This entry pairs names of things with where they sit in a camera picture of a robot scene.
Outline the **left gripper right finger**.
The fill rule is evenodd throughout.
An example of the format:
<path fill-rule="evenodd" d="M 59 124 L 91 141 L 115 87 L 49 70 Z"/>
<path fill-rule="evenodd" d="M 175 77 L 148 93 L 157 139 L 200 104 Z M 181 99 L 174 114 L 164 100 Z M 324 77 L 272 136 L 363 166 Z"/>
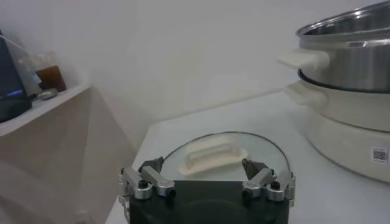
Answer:
<path fill-rule="evenodd" d="M 248 180 L 243 182 L 243 202 L 250 203 L 265 195 L 266 199 L 281 202 L 284 199 L 295 202 L 296 176 L 290 170 L 276 174 L 273 169 L 260 162 L 249 159 L 241 161 Z"/>

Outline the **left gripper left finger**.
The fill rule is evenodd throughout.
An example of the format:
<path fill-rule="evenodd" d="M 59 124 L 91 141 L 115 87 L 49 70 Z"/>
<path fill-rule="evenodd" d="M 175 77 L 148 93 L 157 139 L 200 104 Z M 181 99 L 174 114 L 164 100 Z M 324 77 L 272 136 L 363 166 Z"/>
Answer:
<path fill-rule="evenodd" d="M 161 175 L 164 158 L 147 160 L 134 170 L 123 167 L 118 170 L 119 196 L 122 198 L 135 197 L 137 200 L 148 200 L 152 192 L 167 200 L 176 196 L 176 184 Z"/>

